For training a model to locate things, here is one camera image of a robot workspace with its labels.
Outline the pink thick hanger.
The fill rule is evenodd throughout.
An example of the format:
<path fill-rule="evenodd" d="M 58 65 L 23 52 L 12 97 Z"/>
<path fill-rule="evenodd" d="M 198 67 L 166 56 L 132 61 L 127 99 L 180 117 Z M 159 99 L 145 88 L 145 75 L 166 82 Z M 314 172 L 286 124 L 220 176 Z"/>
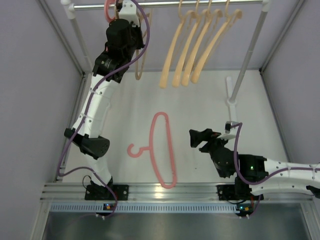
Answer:
<path fill-rule="evenodd" d="M 109 8 L 110 5 L 113 4 L 113 16 L 110 16 Z M 117 1 L 116 0 L 105 0 L 104 6 L 103 6 L 104 16 L 108 23 L 112 22 L 118 17 L 117 13 Z"/>
<path fill-rule="evenodd" d="M 168 153 L 169 153 L 169 160 L 170 160 L 170 167 L 171 167 L 171 173 L 172 173 L 172 182 L 170 184 L 166 184 L 164 179 L 161 176 L 161 173 L 158 169 L 156 158 L 155 158 L 155 151 L 154 151 L 154 132 L 155 127 L 157 123 L 158 117 L 164 117 L 165 120 L 165 133 L 167 138 L 167 147 L 168 147 Z M 176 169 L 176 162 L 175 162 L 175 155 L 174 155 L 174 148 L 173 148 L 173 142 L 172 142 L 172 134 L 171 134 L 171 127 L 169 122 L 169 116 L 167 113 L 160 111 L 157 112 L 151 122 L 150 130 L 149 130 L 149 136 L 148 136 L 148 146 L 140 147 L 137 153 L 133 153 L 132 149 L 134 147 L 134 144 L 131 143 L 127 147 L 127 154 L 131 158 L 139 158 L 144 152 L 149 152 L 149 157 L 151 161 L 151 165 L 154 171 L 154 174 L 160 184 L 160 186 L 164 189 L 173 189 L 177 182 L 177 169 Z"/>

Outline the beige thick hanger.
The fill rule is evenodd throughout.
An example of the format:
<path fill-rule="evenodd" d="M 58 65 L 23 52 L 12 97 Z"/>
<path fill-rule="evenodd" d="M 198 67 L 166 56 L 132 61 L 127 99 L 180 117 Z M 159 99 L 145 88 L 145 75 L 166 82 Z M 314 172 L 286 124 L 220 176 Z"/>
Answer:
<path fill-rule="evenodd" d="M 142 24 L 142 22 L 144 21 L 144 17 L 141 13 L 138 13 L 138 16 L 139 16 L 139 20 L 140 20 L 140 23 Z M 151 24 L 152 24 L 152 16 L 153 16 L 153 8 L 151 8 L 151 10 L 146 13 L 146 16 L 147 16 L 147 19 L 148 19 L 148 22 L 149 22 L 149 26 L 151 27 Z M 144 38 L 147 36 L 148 32 L 147 30 L 145 30 L 142 34 L 142 40 L 144 40 Z M 135 51 L 136 53 L 136 57 L 140 54 L 140 50 L 136 50 Z M 135 62 L 135 79 L 136 80 L 140 80 L 141 77 L 142 77 L 142 74 L 143 74 L 143 71 L 144 71 L 144 65 L 145 65 L 145 60 L 146 60 L 146 56 L 147 56 L 147 51 L 144 52 L 144 54 L 142 55 L 142 60 L 141 60 L 141 65 L 139 65 L 139 60 L 137 60 Z"/>

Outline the cream hanger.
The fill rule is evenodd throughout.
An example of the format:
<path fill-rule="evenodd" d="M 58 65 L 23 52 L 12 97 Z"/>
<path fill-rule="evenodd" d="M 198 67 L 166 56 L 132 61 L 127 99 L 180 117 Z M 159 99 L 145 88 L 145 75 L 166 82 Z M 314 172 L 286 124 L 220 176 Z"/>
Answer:
<path fill-rule="evenodd" d="M 193 37 L 199 27 L 200 22 L 202 21 L 202 17 L 206 16 L 207 12 L 209 11 L 208 9 L 205 9 L 203 13 L 199 14 L 198 13 L 199 2 L 200 2 L 199 0 L 196 1 L 195 10 L 188 10 L 184 15 L 182 15 L 181 6 L 182 6 L 183 1 L 182 0 L 179 1 L 178 16 L 180 19 L 180 23 L 179 23 L 179 25 L 175 31 L 175 34 L 173 36 L 169 51 L 167 53 L 167 58 L 165 60 L 165 64 L 162 69 L 161 84 L 165 83 L 166 77 L 169 74 L 169 67 L 171 66 L 173 59 L 175 59 L 175 57 L 176 57 L 176 54 L 174 55 L 174 51 L 175 51 L 177 40 L 178 40 L 179 36 L 181 35 L 187 20 L 189 20 L 188 25 L 186 27 L 186 33 L 183 35 L 183 37 L 177 47 L 177 51 L 180 50 L 182 43 L 184 42 L 193 21 L 194 21 L 194 25 L 193 25 L 192 29 L 190 30 L 189 35 L 185 41 L 184 47 L 183 47 L 181 55 L 178 59 L 178 62 L 177 62 L 177 65 L 176 65 L 176 68 L 174 71 L 173 79 L 172 79 L 172 86 L 174 88 L 177 88 L 180 85 L 181 73 L 183 71 L 183 67 L 185 64 L 185 60 L 187 57 L 187 53 L 188 53 L 191 41 L 192 41 L 192 39 L 193 39 Z"/>
<path fill-rule="evenodd" d="M 182 7 L 182 3 L 183 1 L 180 0 L 179 4 L 178 4 L 178 16 L 180 19 L 179 25 L 177 26 L 177 29 L 173 35 L 170 47 L 168 49 L 167 52 L 167 56 L 166 59 L 164 61 L 164 65 L 162 68 L 162 73 L 161 73 L 161 77 L 160 77 L 160 81 L 159 81 L 159 87 L 161 89 L 165 89 L 167 87 L 167 83 L 168 83 L 168 76 L 169 76 L 169 71 L 170 71 L 170 67 L 171 67 L 171 63 L 172 63 L 172 59 L 173 59 L 173 54 L 174 54 L 174 50 L 177 44 L 177 40 L 179 38 L 179 36 L 182 33 L 182 30 L 185 26 L 187 17 L 194 17 L 196 16 L 196 12 L 198 11 L 198 5 L 199 5 L 199 1 L 196 1 L 195 4 L 195 10 L 188 10 L 185 14 L 182 14 L 181 12 L 181 7 Z"/>
<path fill-rule="evenodd" d="M 181 85 L 183 87 L 187 87 L 189 85 L 189 78 L 191 75 L 192 70 L 194 69 L 194 65 L 196 62 L 196 56 L 200 50 L 200 46 L 202 44 L 202 41 L 206 34 L 208 33 L 210 27 L 212 29 L 210 30 L 206 40 L 205 45 L 208 43 L 210 37 L 212 37 L 218 23 L 220 22 L 220 19 L 224 16 L 221 9 L 217 8 L 213 12 L 211 12 L 211 4 L 212 0 L 209 1 L 208 7 L 202 11 L 200 15 L 196 17 L 196 22 L 194 26 L 192 27 L 192 30 L 187 38 L 187 41 L 185 43 L 186 49 L 183 50 L 184 53 L 184 60 L 180 66 L 182 67 L 183 75 L 181 77 Z M 201 27 L 200 32 L 198 33 L 196 37 L 196 41 L 194 43 L 193 48 L 191 49 L 191 52 L 189 55 L 187 55 L 188 50 L 190 48 L 190 45 L 192 43 L 192 40 L 194 38 L 195 33 L 197 32 L 198 28 L 200 27 L 200 23 L 203 21 L 203 25 Z"/>
<path fill-rule="evenodd" d="M 223 40 L 225 34 L 231 29 L 231 27 L 242 18 L 243 12 L 240 9 L 236 9 L 232 14 L 228 12 L 229 1 L 225 3 L 225 9 L 223 17 L 220 19 L 212 37 L 208 40 L 205 45 L 205 49 L 202 50 L 201 54 L 197 54 L 194 69 L 192 70 L 189 82 L 196 84 L 199 80 L 200 74 L 210 59 L 211 55 L 215 52 L 220 42 Z"/>

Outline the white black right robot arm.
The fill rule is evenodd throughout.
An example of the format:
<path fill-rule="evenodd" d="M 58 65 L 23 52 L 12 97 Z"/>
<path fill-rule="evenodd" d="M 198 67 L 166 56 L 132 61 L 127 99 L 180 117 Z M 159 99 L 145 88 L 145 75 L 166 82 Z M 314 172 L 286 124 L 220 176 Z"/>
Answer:
<path fill-rule="evenodd" d="M 232 192 L 245 200 L 264 194 L 298 193 L 320 197 L 319 164 L 298 164 L 259 155 L 240 154 L 240 125 L 228 124 L 225 133 L 212 129 L 189 130 L 190 146 L 208 153 L 221 178 L 234 177 Z"/>

